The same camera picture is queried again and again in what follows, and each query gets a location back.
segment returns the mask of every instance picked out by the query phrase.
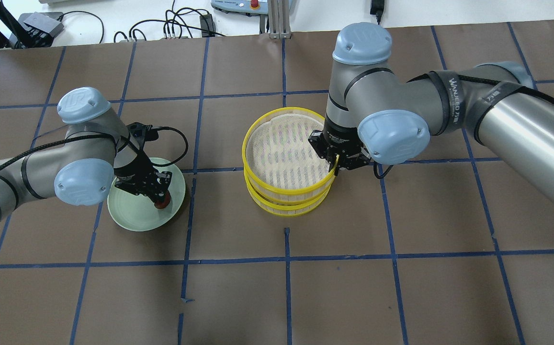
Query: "black pole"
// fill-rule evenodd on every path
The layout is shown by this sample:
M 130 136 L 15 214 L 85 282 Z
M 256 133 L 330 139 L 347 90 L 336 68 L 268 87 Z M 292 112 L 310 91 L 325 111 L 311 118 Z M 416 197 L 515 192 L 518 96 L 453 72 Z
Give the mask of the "black pole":
M 21 24 L 19 24 L 19 22 L 4 6 L 2 0 L 0 0 L 0 20 L 7 26 L 7 28 L 9 28 L 12 34 L 17 37 L 18 41 L 21 42 L 25 48 L 32 48 L 36 44 L 36 41 L 32 38 L 32 36 L 23 28 L 23 26 L 21 26 Z

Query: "metal bracket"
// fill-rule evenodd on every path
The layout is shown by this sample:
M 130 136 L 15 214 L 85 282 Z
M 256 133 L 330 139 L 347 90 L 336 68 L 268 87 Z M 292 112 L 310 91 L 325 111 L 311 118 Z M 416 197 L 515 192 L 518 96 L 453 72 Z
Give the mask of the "metal bracket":
M 292 37 L 289 2 L 289 0 L 268 0 L 270 38 L 284 39 Z

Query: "light green plate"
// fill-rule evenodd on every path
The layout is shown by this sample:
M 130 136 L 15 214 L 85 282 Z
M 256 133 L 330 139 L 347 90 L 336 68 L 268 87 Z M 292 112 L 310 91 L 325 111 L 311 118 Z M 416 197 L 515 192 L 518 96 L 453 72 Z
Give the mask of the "light green plate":
M 165 164 L 166 159 L 151 158 L 151 161 L 158 164 Z M 148 231 L 164 225 L 172 218 L 181 205 L 185 197 L 185 179 L 181 170 L 176 165 L 163 168 L 156 167 L 159 171 L 172 172 L 172 179 L 168 191 L 170 192 L 171 202 L 164 209 L 157 209 L 154 203 L 144 195 L 133 195 L 115 188 L 115 181 L 111 185 L 109 196 L 106 199 L 106 205 L 109 208 L 111 218 L 120 227 L 131 231 Z

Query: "stacked baskets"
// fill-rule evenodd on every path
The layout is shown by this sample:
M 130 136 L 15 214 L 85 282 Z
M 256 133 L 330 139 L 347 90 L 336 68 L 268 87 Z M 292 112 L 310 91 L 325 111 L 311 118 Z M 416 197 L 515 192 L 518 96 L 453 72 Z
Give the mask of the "stacked baskets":
M 334 168 L 317 157 L 308 142 L 324 118 L 299 107 L 285 107 L 260 117 L 242 143 L 244 176 L 253 201 L 284 217 L 300 216 L 326 198 Z

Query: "power adapter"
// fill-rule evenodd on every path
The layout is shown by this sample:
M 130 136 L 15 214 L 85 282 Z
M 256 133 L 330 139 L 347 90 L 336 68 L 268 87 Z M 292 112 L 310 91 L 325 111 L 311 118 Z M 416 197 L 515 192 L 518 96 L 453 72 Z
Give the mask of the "power adapter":
M 215 37 L 215 22 L 213 22 L 213 16 L 210 13 L 200 15 L 200 28 L 203 30 L 202 37 Z

